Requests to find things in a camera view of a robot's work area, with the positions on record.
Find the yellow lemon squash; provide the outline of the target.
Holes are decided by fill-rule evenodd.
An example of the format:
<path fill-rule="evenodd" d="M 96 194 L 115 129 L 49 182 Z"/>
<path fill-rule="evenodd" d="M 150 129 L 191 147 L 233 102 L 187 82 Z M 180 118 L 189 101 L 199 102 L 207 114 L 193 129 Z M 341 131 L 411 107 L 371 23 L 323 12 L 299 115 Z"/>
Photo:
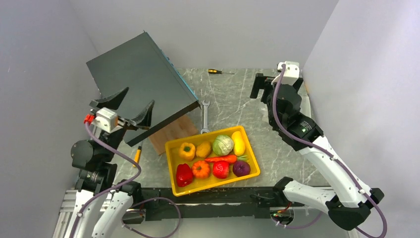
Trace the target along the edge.
<path fill-rule="evenodd" d="M 234 142 L 233 152 L 236 156 L 240 157 L 243 156 L 245 153 L 245 142 L 242 137 L 242 134 L 240 131 L 236 131 L 232 134 L 231 139 Z"/>

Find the green cabbage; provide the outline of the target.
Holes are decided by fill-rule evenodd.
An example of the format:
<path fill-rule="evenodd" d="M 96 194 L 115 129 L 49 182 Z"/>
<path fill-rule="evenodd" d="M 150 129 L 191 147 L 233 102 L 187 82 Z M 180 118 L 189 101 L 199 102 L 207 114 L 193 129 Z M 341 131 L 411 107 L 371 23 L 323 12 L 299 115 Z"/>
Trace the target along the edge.
<path fill-rule="evenodd" d="M 234 147 L 234 141 L 227 135 L 218 135 L 212 144 L 212 151 L 217 156 L 229 154 Z"/>

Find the red bell pepper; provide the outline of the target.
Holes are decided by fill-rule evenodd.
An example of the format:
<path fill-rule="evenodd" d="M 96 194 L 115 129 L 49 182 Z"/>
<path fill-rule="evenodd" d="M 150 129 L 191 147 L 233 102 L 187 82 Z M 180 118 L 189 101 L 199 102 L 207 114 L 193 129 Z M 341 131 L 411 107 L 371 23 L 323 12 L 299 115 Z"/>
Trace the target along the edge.
<path fill-rule="evenodd" d="M 185 187 L 192 183 L 194 178 L 192 169 L 188 164 L 180 164 L 176 170 L 176 183 L 178 187 Z"/>

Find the purple onion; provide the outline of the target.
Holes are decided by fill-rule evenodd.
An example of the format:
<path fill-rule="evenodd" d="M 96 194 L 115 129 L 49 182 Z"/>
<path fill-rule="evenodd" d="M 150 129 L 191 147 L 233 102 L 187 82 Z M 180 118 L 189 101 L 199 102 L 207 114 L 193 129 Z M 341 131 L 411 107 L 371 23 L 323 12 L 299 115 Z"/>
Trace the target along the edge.
<path fill-rule="evenodd" d="M 233 164 L 232 171 L 237 177 L 247 176 L 251 172 L 251 167 L 247 162 L 239 160 Z"/>

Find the red apple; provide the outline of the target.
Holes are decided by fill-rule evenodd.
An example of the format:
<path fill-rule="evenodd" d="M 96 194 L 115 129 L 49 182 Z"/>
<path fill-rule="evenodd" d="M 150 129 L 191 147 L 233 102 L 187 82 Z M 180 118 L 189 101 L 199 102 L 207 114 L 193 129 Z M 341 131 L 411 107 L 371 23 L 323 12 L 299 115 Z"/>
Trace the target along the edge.
<path fill-rule="evenodd" d="M 229 163 L 226 161 L 214 162 L 212 174 L 218 179 L 226 179 L 229 176 Z"/>

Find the dark grey box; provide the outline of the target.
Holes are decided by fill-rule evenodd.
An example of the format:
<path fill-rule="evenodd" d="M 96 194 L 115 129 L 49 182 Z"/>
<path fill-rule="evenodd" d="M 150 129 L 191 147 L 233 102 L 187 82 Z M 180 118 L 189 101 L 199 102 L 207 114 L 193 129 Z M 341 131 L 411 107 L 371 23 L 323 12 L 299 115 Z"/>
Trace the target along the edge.
<path fill-rule="evenodd" d="M 154 101 L 151 127 L 128 131 L 124 142 L 134 146 L 199 107 L 190 86 L 148 32 L 86 63 L 102 96 L 129 88 L 117 113 L 134 118 Z"/>

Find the black yellow screwdriver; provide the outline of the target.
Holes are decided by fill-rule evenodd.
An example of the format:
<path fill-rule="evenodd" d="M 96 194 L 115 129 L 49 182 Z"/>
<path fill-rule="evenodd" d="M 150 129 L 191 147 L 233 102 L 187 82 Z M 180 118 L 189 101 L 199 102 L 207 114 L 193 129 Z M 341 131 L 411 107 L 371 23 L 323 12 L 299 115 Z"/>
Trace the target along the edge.
<path fill-rule="evenodd" d="M 217 70 L 217 69 L 208 69 L 208 74 L 234 74 L 234 73 L 224 72 L 222 70 Z"/>

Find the yellow plastic tray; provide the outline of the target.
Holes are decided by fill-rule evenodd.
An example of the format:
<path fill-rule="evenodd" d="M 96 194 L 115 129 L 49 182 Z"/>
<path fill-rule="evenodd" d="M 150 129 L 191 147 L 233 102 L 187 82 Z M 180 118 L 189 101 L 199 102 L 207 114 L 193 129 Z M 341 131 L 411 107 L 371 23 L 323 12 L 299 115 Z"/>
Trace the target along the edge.
<path fill-rule="evenodd" d="M 168 141 L 165 149 L 177 197 L 261 173 L 243 126 Z"/>

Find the wooden block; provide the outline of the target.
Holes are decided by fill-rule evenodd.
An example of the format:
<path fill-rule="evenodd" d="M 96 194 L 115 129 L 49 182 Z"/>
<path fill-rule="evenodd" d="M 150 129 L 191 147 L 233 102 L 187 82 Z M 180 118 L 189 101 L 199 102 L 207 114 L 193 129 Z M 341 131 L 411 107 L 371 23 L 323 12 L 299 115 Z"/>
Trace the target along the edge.
<path fill-rule="evenodd" d="M 199 130 L 193 124 L 192 120 L 183 115 L 156 133 L 149 136 L 156 153 L 161 155 L 165 152 L 165 144 L 168 141 L 193 136 L 199 133 Z"/>

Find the silver wrench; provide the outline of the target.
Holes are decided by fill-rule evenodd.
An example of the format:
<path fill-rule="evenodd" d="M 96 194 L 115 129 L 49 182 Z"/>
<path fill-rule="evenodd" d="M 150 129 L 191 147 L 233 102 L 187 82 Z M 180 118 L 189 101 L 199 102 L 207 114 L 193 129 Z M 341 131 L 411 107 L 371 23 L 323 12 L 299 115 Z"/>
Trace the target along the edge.
<path fill-rule="evenodd" d="M 210 130 L 208 129 L 208 107 L 210 106 L 210 102 L 203 100 L 202 101 L 202 129 L 200 131 L 200 134 L 208 133 Z"/>

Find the yellow bell pepper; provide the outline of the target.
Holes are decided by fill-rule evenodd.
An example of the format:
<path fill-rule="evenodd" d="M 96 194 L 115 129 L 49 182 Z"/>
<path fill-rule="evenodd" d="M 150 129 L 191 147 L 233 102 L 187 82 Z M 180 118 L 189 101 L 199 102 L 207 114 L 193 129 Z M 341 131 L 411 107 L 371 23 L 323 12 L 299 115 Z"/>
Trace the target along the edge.
<path fill-rule="evenodd" d="M 196 155 L 196 147 L 192 143 L 182 143 L 178 155 L 181 159 L 184 159 L 185 161 L 192 161 L 195 158 Z"/>

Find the brown potato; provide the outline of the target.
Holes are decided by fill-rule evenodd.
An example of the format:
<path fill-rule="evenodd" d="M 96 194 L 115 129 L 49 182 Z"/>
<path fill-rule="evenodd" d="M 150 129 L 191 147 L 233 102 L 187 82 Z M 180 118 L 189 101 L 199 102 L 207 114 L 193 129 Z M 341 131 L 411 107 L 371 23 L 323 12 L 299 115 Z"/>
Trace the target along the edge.
<path fill-rule="evenodd" d="M 209 141 L 204 141 L 196 147 L 196 156 L 199 158 L 207 158 L 212 152 L 212 144 Z"/>

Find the orange pumpkin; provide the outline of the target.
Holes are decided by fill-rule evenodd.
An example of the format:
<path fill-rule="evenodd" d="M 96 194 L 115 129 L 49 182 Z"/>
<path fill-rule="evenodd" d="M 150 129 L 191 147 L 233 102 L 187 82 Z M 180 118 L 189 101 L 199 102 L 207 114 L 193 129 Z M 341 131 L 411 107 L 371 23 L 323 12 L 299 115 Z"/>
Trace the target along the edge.
<path fill-rule="evenodd" d="M 201 160 L 192 165 L 193 176 L 197 179 L 207 179 L 210 176 L 210 166 L 208 162 Z"/>

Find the black base frame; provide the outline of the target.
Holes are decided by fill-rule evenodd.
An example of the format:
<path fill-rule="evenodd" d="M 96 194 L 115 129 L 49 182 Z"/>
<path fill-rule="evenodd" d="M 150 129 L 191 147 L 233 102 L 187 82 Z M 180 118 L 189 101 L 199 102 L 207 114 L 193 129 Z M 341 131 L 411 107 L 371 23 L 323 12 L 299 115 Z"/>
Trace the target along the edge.
<path fill-rule="evenodd" d="M 289 210 L 291 202 L 272 187 L 216 187 L 183 196 L 170 188 L 143 188 L 143 204 L 135 203 L 146 221 L 176 218 L 253 217 L 268 219 L 273 213 Z"/>

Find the aluminium rail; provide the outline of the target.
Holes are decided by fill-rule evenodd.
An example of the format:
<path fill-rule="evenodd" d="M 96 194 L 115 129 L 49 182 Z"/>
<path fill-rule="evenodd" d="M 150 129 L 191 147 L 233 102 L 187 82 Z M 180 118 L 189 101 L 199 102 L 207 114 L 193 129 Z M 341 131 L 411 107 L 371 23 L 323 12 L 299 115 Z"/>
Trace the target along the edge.
<path fill-rule="evenodd" d="M 53 233 L 54 238 L 70 238 L 71 229 L 75 220 L 73 212 L 79 212 L 80 208 L 91 199 L 94 194 L 90 191 L 67 190 L 59 211 L 58 220 Z M 74 236 L 76 238 L 99 238 L 100 234 L 94 233 L 94 227 L 102 213 L 110 205 L 112 194 L 100 196 L 91 202 L 84 210 L 87 218 L 81 218 L 78 222 Z"/>

